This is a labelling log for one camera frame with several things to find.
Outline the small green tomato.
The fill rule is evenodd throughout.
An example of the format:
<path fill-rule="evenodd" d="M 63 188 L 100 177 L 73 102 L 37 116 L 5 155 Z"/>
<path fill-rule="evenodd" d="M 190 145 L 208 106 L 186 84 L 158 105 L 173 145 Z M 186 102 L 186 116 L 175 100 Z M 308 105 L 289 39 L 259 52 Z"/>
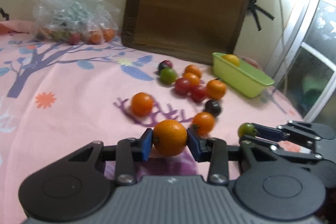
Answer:
<path fill-rule="evenodd" d="M 238 128 L 238 136 L 242 138 L 243 136 L 256 136 L 257 131 L 252 123 L 243 123 Z"/>

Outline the large orange mandarin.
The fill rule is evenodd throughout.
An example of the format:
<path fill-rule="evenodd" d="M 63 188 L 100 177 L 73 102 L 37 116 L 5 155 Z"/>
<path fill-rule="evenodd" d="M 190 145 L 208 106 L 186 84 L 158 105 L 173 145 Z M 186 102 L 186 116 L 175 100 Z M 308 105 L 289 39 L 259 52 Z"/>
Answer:
<path fill-rule="evenodd" d="M 187 130 L 175 120 L 161 121 L 153 129 L 153 144 L 162 156 L 177 156 L 187 145 Z"/>

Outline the frosted glass window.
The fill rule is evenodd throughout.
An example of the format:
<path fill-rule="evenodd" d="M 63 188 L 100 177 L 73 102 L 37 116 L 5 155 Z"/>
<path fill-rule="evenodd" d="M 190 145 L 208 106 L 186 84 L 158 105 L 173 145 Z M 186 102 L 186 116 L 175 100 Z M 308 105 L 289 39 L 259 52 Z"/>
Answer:
<path fill-rule="evenodd" d="M 304 121 L 335 127 L 335 0 L 311 0 L 265 72 Z"/>

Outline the lime green plastic tray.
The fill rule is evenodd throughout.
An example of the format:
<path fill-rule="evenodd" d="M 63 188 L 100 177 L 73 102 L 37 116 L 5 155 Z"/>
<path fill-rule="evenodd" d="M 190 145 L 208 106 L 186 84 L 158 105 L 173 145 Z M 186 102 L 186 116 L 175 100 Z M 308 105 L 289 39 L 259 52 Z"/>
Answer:
<path fill-rule="evenodd" d="M 274 80 L 260 69 L 240 59 L 239 66 L 223 59 L 224 53 L 213 52 L 213 73 L 247 98 L 259 96 Z"/>

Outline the dark purple tomato front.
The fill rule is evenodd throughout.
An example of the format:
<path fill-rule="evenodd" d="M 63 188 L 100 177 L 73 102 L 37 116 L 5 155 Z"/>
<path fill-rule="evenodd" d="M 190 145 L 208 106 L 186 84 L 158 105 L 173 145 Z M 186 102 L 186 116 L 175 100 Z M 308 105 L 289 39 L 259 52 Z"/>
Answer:
<path fill-rule="evenodd" d="M 210 113 L 216 118 L 221 114 L 222 108 L 217 100 L 208 100 L 205 103 L 204 111 Z"/>

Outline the orange mandarin in pile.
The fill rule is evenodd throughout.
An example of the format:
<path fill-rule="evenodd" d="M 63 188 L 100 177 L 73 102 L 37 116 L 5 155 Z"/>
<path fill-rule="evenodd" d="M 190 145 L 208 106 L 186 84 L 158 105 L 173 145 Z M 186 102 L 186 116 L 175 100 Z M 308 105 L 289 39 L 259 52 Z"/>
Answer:
<path fill-rule="evenodd" d="M 207 96 L 213 100 L 219 100 L 224 97 L 227 87 L 221 80 L 210 80 L 206 85 Z"/>

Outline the yellow lemon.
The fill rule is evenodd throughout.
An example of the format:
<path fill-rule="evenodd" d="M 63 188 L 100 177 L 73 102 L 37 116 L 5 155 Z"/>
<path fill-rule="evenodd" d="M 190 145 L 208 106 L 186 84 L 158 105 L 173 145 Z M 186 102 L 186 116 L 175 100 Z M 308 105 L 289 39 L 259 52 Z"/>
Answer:
<path fill-rule="evenodd" d="M 236 55 L 226 54 L 222 58 L 237 67 L 240 66 L 240 59 Z"/>

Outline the red tomato front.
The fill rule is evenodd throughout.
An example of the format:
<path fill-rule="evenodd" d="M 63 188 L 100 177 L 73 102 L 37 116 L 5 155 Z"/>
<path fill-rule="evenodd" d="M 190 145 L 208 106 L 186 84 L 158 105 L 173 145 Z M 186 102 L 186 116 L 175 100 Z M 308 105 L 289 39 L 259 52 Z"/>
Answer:
<path fill-rule="evenodd" d="M 206 88 L 197 85 L 191 89 L 191 98 L 195 103 L 201 103 L 207 97 Z"/>

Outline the red tomato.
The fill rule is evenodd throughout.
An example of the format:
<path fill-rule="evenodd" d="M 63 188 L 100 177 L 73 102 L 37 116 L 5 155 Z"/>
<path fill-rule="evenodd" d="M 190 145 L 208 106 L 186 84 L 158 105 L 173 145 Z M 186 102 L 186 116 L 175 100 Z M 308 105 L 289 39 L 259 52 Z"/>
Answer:
<path fill-rule="evenodd" d="M 191 89 L 191 98 L 195 103 L 201 103 L 207 97 L 206 88 L 197 85 Z"/>
<path fill-rule="evenodd" d="M 186 96 L 191 89 L 191 84 L 184 77 L 175 81 L 174 91 L 180 96 Z"/>

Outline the orange tomato middle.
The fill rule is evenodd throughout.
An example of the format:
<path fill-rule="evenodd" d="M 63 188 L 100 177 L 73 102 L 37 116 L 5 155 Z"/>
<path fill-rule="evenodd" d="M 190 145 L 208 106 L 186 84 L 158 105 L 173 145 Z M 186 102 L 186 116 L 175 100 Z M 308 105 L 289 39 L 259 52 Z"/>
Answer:
<path fill-rule="evenodd" d="M 183 78 L 188 80 L 191 88 L 198 86 L 201 82 L 200 78 L 197 75 L 190 72 L 184 73 Z"/>

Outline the orange tomato left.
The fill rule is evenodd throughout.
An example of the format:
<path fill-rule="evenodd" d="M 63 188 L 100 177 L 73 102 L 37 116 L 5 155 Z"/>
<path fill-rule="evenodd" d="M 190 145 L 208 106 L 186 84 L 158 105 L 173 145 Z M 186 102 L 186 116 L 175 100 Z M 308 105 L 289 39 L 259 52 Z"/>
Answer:
<path fill-rule="evenodd" d="M 153 105 L 154 100 L 152 96 L 144 92 L 135 94 L 130 103 L 133 114 L 139 117 L 144 117 L 150 114 Z"/>

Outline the red tomato left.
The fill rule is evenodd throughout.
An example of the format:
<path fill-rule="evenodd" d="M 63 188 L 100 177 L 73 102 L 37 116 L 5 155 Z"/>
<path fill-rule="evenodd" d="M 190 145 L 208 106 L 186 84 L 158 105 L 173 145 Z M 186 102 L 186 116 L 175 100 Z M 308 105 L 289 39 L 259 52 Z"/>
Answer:
<path fill-rule="evenodd" d="M 191 84 L 184 77 L 175 81 L 174 91 L 180 96 L 186 96 L 191 89 Z"/>

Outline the pink patterned bedsheet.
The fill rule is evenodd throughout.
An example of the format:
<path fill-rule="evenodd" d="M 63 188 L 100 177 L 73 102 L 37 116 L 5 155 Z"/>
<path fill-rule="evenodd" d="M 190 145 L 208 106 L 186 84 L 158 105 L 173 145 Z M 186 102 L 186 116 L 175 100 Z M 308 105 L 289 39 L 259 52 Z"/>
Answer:
<path fill-rule="evenodd" d="M 18 188 L 30 174 L 101 140 L 139 138 L 165 119 L 189 126 L 203 105 L 161 85 L 155 55 L 124 47 L 37 42 L 31 23 L 1 23 L 1 223 L 21 223 Z M 150 114 L 131 110 L 132 97 L 152 96 Z"/>

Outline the brown seat cushion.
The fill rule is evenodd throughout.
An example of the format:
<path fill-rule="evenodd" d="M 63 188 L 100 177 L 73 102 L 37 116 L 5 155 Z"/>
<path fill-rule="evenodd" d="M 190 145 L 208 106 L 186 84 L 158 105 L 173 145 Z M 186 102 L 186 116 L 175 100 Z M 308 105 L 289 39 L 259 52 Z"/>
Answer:
<path fill-rule="evenodd" d="M 122 42 L 134 49 L 210 64 L 232 53 L 249 0 L 127 0 Z"/>

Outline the clear plastic fruit bag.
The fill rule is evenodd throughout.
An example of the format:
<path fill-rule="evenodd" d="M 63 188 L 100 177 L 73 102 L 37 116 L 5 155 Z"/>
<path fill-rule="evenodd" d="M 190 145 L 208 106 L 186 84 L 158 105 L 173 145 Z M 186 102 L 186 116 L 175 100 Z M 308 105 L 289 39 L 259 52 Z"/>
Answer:
<path fill-rule="evenodd" d="M 103 0 L 33 0 L 38 40 L 77 45 L 111 42 L 118 33 L 120 9 Z"/>

